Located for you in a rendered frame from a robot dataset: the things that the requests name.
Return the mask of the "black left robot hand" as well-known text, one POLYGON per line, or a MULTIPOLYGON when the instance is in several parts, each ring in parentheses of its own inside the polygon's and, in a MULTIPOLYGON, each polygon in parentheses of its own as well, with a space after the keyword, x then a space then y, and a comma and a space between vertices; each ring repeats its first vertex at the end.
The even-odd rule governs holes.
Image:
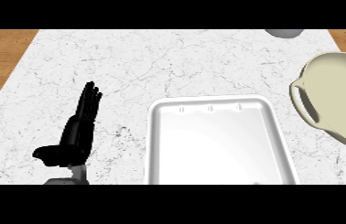
POLYGON ((67 121, 60 144, 46 145, 35 150, 33 156, 46 166, 70 167, 86 163, 94 144, 101 99, 103 93, 91 81, 82 92, 76 114, 67 121))

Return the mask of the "white rectangular tray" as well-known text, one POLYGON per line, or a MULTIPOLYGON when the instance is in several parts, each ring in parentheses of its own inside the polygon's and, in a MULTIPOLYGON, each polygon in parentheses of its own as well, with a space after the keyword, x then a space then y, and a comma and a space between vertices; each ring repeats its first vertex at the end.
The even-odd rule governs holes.
POLYGON ((299 183, 273 104, 264 96, 163 98, 153 103, 145 183, 299 183))

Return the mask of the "grey rounded object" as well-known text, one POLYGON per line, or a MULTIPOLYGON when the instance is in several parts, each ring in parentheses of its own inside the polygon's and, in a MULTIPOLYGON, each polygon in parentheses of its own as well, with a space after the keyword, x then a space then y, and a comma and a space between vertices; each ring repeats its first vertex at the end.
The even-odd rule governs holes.
POLYGON ((301 36, 304 29, 267 29, 267 32, 280 38, 296 38, 301 36))

